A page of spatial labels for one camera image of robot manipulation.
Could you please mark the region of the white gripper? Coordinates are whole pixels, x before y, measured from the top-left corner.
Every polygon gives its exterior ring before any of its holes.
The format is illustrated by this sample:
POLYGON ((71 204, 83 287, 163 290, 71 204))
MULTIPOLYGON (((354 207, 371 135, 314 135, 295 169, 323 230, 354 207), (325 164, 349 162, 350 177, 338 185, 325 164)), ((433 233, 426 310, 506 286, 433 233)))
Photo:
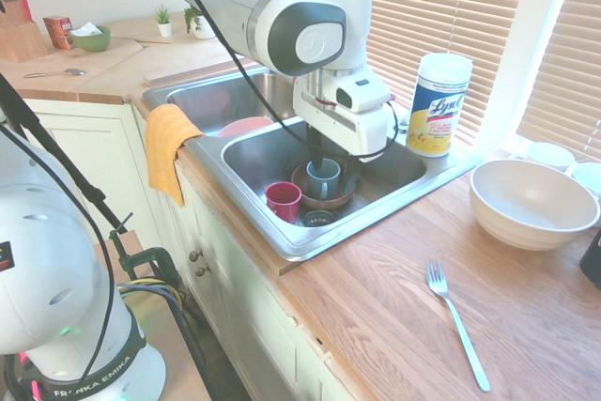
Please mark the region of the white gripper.
POLYGON ((316 170, 323 165, 323 135, 346 151, 342 192, 351 193, 361 172, 361 162, 379 158, 393 144, 389 135, 390 115, 382 106, 354 113, 342 105, 326 108, 301 85, 293 87, 293 109, 306 125, 310 163, 316 170))

